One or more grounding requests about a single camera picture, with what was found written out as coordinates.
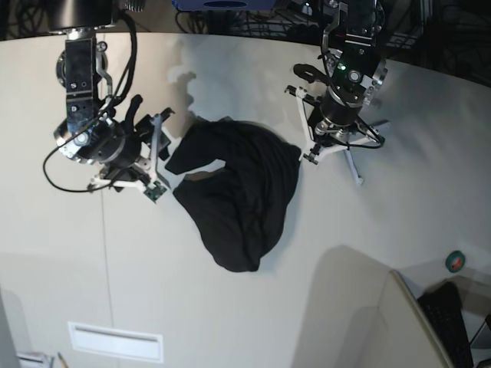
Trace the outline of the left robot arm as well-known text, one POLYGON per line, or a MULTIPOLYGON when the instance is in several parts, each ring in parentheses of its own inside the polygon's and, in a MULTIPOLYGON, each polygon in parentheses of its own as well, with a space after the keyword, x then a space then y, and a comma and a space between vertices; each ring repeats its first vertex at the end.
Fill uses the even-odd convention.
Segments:
POLYGON ((322 12, 318 59, 321 69, 296 64, 293 72, 325 92, 313 97, 303 88, 288 87, 298 98, 304 128, 314 149, 377 150, 385 139, 360 116, 371 105, 387 76, 387 62, 376 49, 385 20, 378 1, 329 1, 322 12))

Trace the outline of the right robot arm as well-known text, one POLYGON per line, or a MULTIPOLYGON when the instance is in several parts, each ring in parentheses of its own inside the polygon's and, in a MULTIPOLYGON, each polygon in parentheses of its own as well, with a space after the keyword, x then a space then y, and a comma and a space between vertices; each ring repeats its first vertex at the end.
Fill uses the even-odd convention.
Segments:
POLYGON ((134 117, 143 99, 136 95, 122 121, 116 109, 133 84, 137 63, 137 29, 131 17, 141 12, 144 1, 49 1, 48 27, 66 35, 58 57, 56 75, 65 89, 66 117, 54 132, 58 151, 71 161, 99 164, 100 172, 87 192, 106 188, 135 188, 148 196, 166 191, 168 184, 158 172, 158 163, 168 157, 170 138, 163 124, 173 115, 166 108, 134 117), (122 21, 130 34, 130 56, 123 74, 114 83, 109 75, 107 43, 97 31, 122 21))

